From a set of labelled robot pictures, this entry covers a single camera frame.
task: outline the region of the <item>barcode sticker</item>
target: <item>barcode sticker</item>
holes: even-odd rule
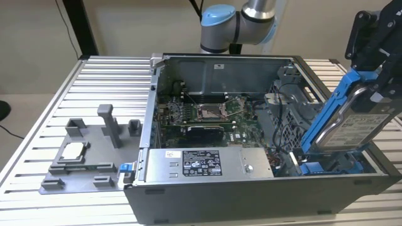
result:
[[[388,114],[350,115],[324,146],[359,145],[387,117]]]

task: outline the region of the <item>metal slotted surface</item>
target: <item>metal slotted surface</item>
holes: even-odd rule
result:
[[[344,73],[342,66],[328,60],[307,60],[307,64],[332,90]],[[112,103],[113,115],[120,123],[129,119],[143,121],[148,70],[148,58],[90,57],[77,64],[64,89],[56,94],[53,103],[45,109],[0,174],[0,178],[5,176],[0,187],[1,226],[139,225],[123,192],[40,195],[37,189],[61,145],[69,117],[81,117],[86,124],[102,124],[96,117],[96,107]],[[375,137],[375,144],[402,171],[400,125],[395,119]],[[358,199],[336,215],[193,225],[402,225],[402,182],[382,194]]]

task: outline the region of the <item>small white component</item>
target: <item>small white component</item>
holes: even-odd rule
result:
[[[76,159],[76,157],[81,155],[82,149],[82,143],[69,143],[68,145],[65,145],[61,156],[64,157],[64,159]]]
[[[164,157],[165,158],[180,158],[181,151],[165,151]]]

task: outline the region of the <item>black metal pole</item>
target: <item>black metal pole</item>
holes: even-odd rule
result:
[[[62,0],[66,15],[82,55],[97,56],[97,47],[92,35],[82,0]]]

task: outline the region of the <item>blue latch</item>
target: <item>blue latch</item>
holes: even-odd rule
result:
[[[132,172],[132,163],[123,163],[120,165],[120,173],[131,173]]]

